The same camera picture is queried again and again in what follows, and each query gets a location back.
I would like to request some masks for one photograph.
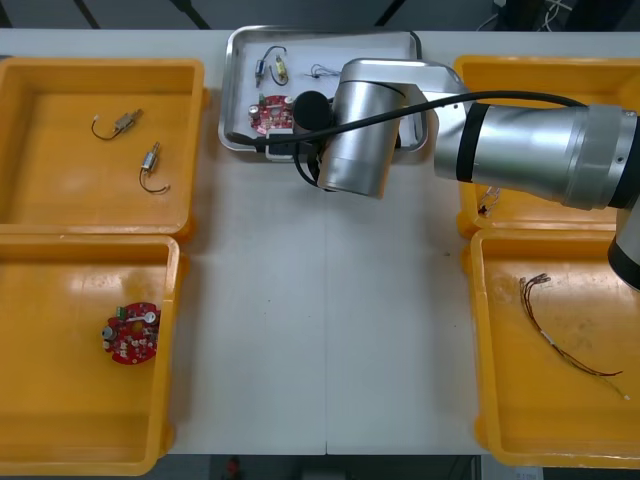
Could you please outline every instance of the capacitor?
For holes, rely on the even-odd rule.
[[[256,120],[260,118],[260,108],[257,105],[251,105],[249,107],[249,116]]]
[[[262,82],[262,79],[264,78],[265,69],[266,69],[266,62],[264,61],[264,59],[258,60],[256,62],[256,72],[255,72],[256,88],[260,87],[260,83]]]
[[[147,312],[144,314],[144,323],[147,325],[155,325],[158,323],[158,316],[153,312]]]
[[[284,60],[280,55],[276,55],[276,73],[281,82],[287,80],[287,67],[284,65]]]
[[[115,340],[117,336],[118,332],[109,326],[102,329],[102,338],[108,342]]]

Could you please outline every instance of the red pcb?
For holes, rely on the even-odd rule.
[[[293,115],[291,106],[293,99],[286,95],[269,95],[249,108],[251,128],[261,135],[266,135],[272,128],[292,128]]]
[[[160,310],[153,303],[132,303],[122,315],[112,317],[102,331],[103,347],[123,365],[137,365],[155,357],[160,330]]]

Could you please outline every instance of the robotic arm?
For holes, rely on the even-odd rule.
[[[450,68],[420,61],[360,59],[342,70],[337,125],[468,90]],[[528,192],[590,210],[618,208],[609,263],[640,290],[640,128],[618,106],[555,109],[466,102],[434,109],[436,174]],[[381,198],[400,119],[330,138],[318,186]]]

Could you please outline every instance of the metal cylinder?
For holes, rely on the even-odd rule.
[[[353,122],[401,108],[404,95],[369,82],[343,82],[333,100],[336,123]],[[322,154],[318,186],[382,198],[400,119],[341,133]]]
[[[472,181],[575,208],[604,208],[622,175],[635,124],[635,116],[613,106],[492,106],[477,137]]]

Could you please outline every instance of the wire bundle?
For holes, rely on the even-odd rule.
[[[613,388],[622,398],[624,398],[625,400],[629,400],[629,396],[622,393],[622,391],[607,378],[607,377],[615,377],[616,375],[621,374],[622,370],[620,370],[619,372],[606,373],[606,372],[601,372],[599,370],[595,370],[591,367],[588,367],[587,365],[582,363],[580,360],[575,358],[573,355],[568,353],[566,350],[558,346],[558,344],[553,341],[551,336],[547,332],[545,332],[542,329],[542,327],[540,327],[540,324],[538,323],[535,315],[533,314],[533,307],[531,306],[531,290],[533,290],[533,287],[535,287],[536,285],[541,285],[543,283],[547,283],[550,281],[551,281],[551,277],[549,277],[546,273],[541,273],[540,275],[537,275],[529,279],[528,281],[524,277],[520,279],[520,300],[522,301],[522,306],[524,307],[527,313],[527,317],[529,317],[529,321],[531,322],[531,325],[533,325],[533,327],[538,331],[538,333],[542,335],[545,338],[545,340],[547,340],[549,345],[551,345],[551,348],[553,348],[556,351],[556,353],[560,355],[560,357],[565,362],[567,362],[572,367],[577,368],[581,372],[584,372],[588,375],[591,375],[603,380],[604,382],[607,383],[607,385]]]

